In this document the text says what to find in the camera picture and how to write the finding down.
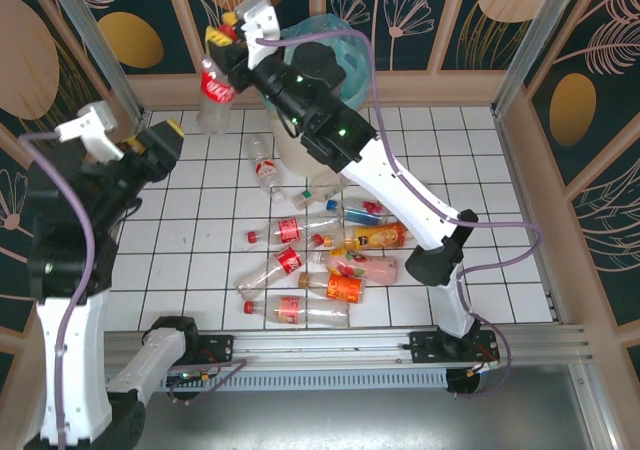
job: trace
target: plastic bottle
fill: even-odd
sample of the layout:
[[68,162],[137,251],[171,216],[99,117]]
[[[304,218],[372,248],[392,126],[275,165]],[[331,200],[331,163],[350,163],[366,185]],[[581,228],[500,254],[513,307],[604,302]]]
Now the plastic bottle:
[[333,235],[324,236],[325,247],[344,247],[347,250],[368,248],[403,247],[410,233],[401,223],[377,227],[344,227]]
[[[306,249],[313,250],[319,245],[322,245],[322,237],[316,234],[306,242]],[[244,300],[253,300],[267,288],[267,281],[270,285],[277,282],[301,268],[304,261],[304,252],[297,252],[288,245],[269,257],[266,269],[264,264],[260,265],[239,277],[233,282],[233,286]]]
[[361,303],[364,280],[332,273],[301,273],[298,287],[307,288],[320,297],[348,303]]
[[305,237],[305,230],[310,229],[313,233],[329,233],[340,228],[339,217],[326,217],[322,221],[305,223],[300,221],[302,217],[289,217],[270,223],[262,230],[247,232],[249,243],[268,241],[271,245],[297,242]]
[[380,285],[393,285],[398,280],[398,261],[391,257],[372,257],[336,248],[330,252],[313,252],[309,261],[324,265],[333,274],[368,278]]
[[293,197],[293,204],[298,210],[304,210],[313,202],[326,202],[336,193],[347,188],[350,183],[348,178],[328,169],[313,177],[309,187]]
[[262,315],[273,323],[309,323],[338,328],[349,326],[349,304],[335,300],[272,296],[262,302],[245,302],[244,313]]
[[208,56],[202,58],[201,78],[202,95],[196,124],[203,135],[210,137],[214,132],[224,135],[229,128],[231,102],[236,96],[236,91]]
[[386,225],[393,218],[391,212],[381,204],[361,198],[344,198],[342,205],[329,200],[327,210],[335,211],[345,222],[360,225]]
[[262,189],[271,194],[274,202],[284,202],[286,197],[280,187],[280,175],[271,159],[271,150],[262,135],[247,135],[245,149],[253,161],[256,178]]

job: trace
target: white tiled floor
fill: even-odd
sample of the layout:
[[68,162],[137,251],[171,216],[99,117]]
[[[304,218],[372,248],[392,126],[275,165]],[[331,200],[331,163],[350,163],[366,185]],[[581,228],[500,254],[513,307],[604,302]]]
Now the white tiled floor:
[[[377,127],[372,109],[360,113]],[[246,232],[264,227],[270,218],[310,218],[307,215],[321,206],[297,212],[290,202],[271,202],[258,188],[241,143],[242,133],[249,132],[264,133],[273,142],[265,111],[233,110],[229,133],[210,141],[197,134],[195,115],[170,111],[152,116],[152,123],[167,118],[181,122],[187,136],[172,175],[141,192],[141,209],[124,224],[107,330],[145,330],[158,316],[171,314],[193,316],[205,331],[282,327],[244,315],[243,301],[233,289],[238,276],[266,265],[273,253],[267,251],[266,243],[249,245]],[[488,108],[385,108],[382,115],[399,160],[439,198],[458,210],[473,209],[481,221],[522,220]],[[289,196],[304,188],[304,178],[282,165],[279,168]],[[343,193],[367,197],[357,186]],[[513,258],[528,244],[524,230],[475,230],[465,247],[465,267]],[[372,254],[393,256],[404,263],[411,251],[409,243],[404,249]],[[321,270],[316,264],[305,268]],[[277,282],[266,294],[309,296],[297,289],[297,278],[296,273]],[[490,321],[552,321],[534,259],[471,273],[466,279],[474,309]],[[435,323],[430,290],[414,280],[404,265],[395,285],[368,282],[363,303],[351,307],[352,327]]]

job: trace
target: clear bottle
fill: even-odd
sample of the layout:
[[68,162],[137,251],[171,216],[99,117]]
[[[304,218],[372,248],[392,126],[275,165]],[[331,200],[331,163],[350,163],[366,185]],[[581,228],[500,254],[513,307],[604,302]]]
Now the clear bottle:
[[298,210],[304,210],[313,202],[326,202],[350,184],[351,181],[348,178],[328,169],[313,177],[309,187],[293,197],[293,204]]
[[265,301],[245,302],[244,313],[261,315],[273,323],[318,324],[336,328],[349,326],[349,304],[335,300],[272,296]]
[[280,175],[265,139],[260,134],[246,135],[246,137],[244,146],[254,164],[258,183],[264,191],[271,194],[274,202],[284,202],[286,197],[280,187]]
[[344,227],[333,235],[324,236],[325,247],[344,247],[347,250],[369,248],[403,247],[411,234],[401,223],[378,225],[376,227]]
[[[322,237],[316,234],[305,242],[306,250],[313,250],[322,245],[322,242]],[[291,245],[288,245],[282,251],[269,257],[266,268],[262,264],[245,273],[233,282],[233,286],[244,300],[253,300],[267,288],[267,283],[271,285],[301,268],[305,258],[304,251],[298,252]]]
[[346,248],[336,248],[330,252],[313,252],[309,261],[324,265],[336,275],[367,278],[380,285],[393,285],[398,280],[398,261],[393,257],[361,255]]
[[305,238],[305,231],[312,230],[313,233],[331,233],[340,228],[340,218],[328,216],[323,220],[306,222],[306,217],[289,217],[271,222],[261,230],[247,232],[249,243],[269,242],[272,246],[284,243],[297,242]]
[[386,225],[394,220],[391,212],[381,204],[361,198],[344,198],[341,205],[336,200],[329,200],[327,210],[336,212],[345,222],[360,225]]
[[236,91],[208,56],[202,58],[201,73],[202,95],[196,124],[203,135],[224,135],[229,129],[231,102],[236,96]]
[[301,273],[298,278],[298,287],[306,288],[311,293],[331,300],[361,303],[365,283],[364,280],[358,278],[344,277],[328,272]]

